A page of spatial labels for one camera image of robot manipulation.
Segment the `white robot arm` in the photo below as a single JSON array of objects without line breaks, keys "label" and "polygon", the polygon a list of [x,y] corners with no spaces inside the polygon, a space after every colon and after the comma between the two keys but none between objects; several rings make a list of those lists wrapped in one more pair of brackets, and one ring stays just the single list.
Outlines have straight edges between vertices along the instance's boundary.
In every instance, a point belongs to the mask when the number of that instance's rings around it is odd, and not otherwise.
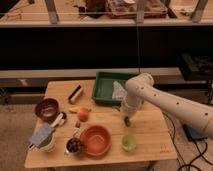
[{"label": "white robot arm", "polygon": [[153,85],[154,79],[149,73],[127,80],[126,95],[121,102],[122,114],[132,117],[142,102],[147,101],[213,139],[213,107],[166,93]]}]

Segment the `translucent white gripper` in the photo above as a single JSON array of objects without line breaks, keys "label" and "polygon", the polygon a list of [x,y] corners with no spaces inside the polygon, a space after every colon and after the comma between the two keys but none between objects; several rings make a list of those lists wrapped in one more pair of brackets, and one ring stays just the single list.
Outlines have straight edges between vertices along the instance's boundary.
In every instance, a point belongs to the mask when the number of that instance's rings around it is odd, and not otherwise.
[{"label": "translucent white gripper", "polygon": [[120,113],[122,117],[128,117],[129,119],[131,119],[136,114],[136,112],[141,109],[142,104],[143,101],[141,99],[126,95],[123,98],[120,107]]}]

